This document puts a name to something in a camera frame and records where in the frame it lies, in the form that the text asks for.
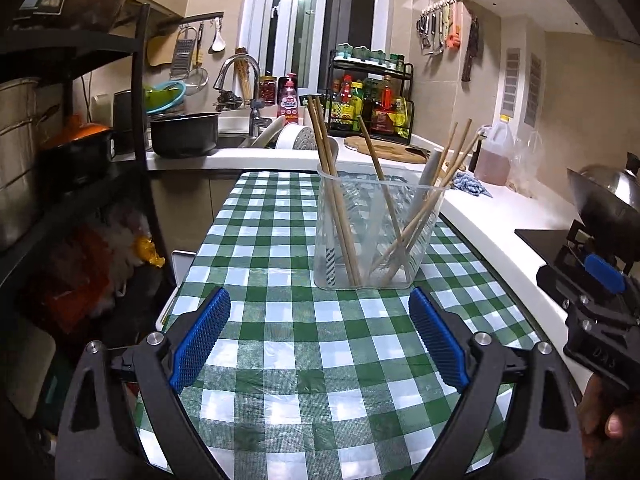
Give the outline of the person's right hand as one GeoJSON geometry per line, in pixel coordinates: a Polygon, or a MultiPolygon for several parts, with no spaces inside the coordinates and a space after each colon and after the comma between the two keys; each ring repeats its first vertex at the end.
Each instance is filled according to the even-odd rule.
{"type": "Polygon", "coordinates": [[[639,398],[618,394],[598,375],[589,378],[577,408],[585,458],[603,443],[622,442],[639,428],[639,398]]]}

